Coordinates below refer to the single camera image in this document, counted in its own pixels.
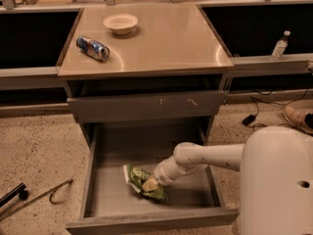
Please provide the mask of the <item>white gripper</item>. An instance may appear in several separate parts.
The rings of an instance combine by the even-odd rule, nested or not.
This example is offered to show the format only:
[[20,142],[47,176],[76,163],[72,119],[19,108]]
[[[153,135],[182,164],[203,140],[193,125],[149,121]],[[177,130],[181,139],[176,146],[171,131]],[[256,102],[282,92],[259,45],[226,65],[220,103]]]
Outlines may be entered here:
[[176,166],[168,162],[162,162],[153,170],[153,177],[146,180],[142,186],[145,192],[155,191],[158,184],[162,186],[170,185],[176,174]]

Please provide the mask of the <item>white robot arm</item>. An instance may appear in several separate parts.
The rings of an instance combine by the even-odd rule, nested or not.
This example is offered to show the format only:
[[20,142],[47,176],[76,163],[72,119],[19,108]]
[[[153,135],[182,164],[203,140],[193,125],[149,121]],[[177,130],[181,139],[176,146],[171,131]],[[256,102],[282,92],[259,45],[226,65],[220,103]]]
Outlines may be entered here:
[[281,126],[255,131],[244,144],[184,142],[159,163],[144,189],[166,186],[202,165],[240,174],[241,235],[313,235],[313,138]]

